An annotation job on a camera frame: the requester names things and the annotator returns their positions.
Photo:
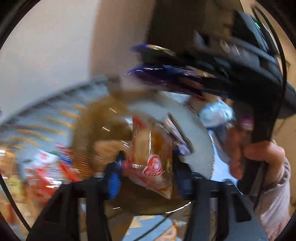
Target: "beige wall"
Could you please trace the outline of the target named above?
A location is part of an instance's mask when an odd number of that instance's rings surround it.
[[[260,6],[254,0],[241,0],[241,4],[244,8],[244,11],[248,13],[252,13],[251,5],[257,4]],[[268,14],[266,11],[265,13],[267,14],[279,36],[286,60],[291,64],[287,76],[288,81],[296,88],[296,50],[279,24],[270,14]],[[276,127],[279,127],[281,122],[282,120],[279,120]],[[275,141],[278,143],[278,145],[285,149],[286,156],[291,164],[291,196],[294,200],[296,200],[296,115],[286,120],[283,127],[275,136]]]
[[[33,102],[137,64],[154,0],[41,0],[0,50],[0,122]]]

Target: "red and white logo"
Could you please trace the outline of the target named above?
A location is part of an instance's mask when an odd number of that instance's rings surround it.
[[[158,155],[151,155],[147,161],[147,167],[144,168],[143,174],[146,176],[158,176],[163,173],[161,160]]]

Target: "green light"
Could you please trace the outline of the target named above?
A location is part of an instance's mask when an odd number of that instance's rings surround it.
[[[258,25],[257,23],[255,23],[255,25],[256,25],[258,28],[260,28],[259,25]]]

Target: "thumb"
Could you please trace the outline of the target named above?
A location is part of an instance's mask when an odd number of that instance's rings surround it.
[[[253,143],[244,149],[246,158],[254,161],[266,161],[269,164],[282,164],[285,151],[282,147],[269,141]]]

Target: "black cable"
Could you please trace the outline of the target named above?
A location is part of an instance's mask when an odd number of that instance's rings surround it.
[[[17,205],[15,204],[7,186],[6,183],[2,177],[2,174],[0,173],[0,185],[8,199],[8,201],[10,202],[13,210],[15,211],[16,215],[18,216],[18,218],[20,219],[20,221],[23,223],[23,225],[25,226],[25,228],[30,232],[31,227],[28,225],[27,221],[24,219],[23,215],[21,214],[20,210],[18,209]]]
[[[155,224],[155,226],[151,229],[149,229],[147,232],[143,233],[140,237],[134,239],[133,241],[139,241],[140,239],[144,238],[146,235],[151,233],[153,230],[155,230],[159,225],[161,225],[165,220],[167,220],[173,213],[168,214],[167,216],[164,217],[163,220]]]
[[[279,55],[281,57],[281,64],[282,64],[282,69],[283,69],[282,92],[281,92],[281,96],[280,96],[280,99],[279,99],[279,102],[278,102],[277,109],[274,112],[274,116],[273,116],[273,125],[271,127],[271,129],[273,130],[276,119],[277,119],[277,117],[278,117],[278,115],[280,113],[280,110],[281,110],[282,102],[283,102],[283,100],[285,98],[286,87],[287,87],[287,65],[286,65],[286,59],[285,59],[285,54],[284,54],[283,47],[281,45],[279,37],[277,36],[276,31],[274,30],[271,22],[269,21],[268,17],[265,15],[265,13],[260,8],[258,8],[256,6],[253,6],[253,8],[252,8],[253,14],[256,17],[256,19],[258,21],[258,24],[260,24],[262,28],[264,28],[264,26],[263,26],[262,22],[259,20],[259,17],[258,17],[255,10],[257,10],[261,14],[261,16],[263,17],[263,19],[267,23],[267,25],[268,25],[268,27],[269,27],[269,29],[270,29],[273,37],[274,37],[274,40],[275,40],[275,42],[277,44],[277,47],[278,47],[278,50],[279,50]],[[262,190],[263,190],[263,184],[264,184],[264,181],[265,181],[267,171],[268,171],[268,163],[264,162],[263,163],[263,168],[262,168],[263,179],[262,179],[262,182],[260,184],[259,192],[258,192],[258,195],[257,195],[255,203],[254,203],[254,210],[258,206],[258,203],[259,203],[259,200],[260,200],[260,195],[261,195]]]

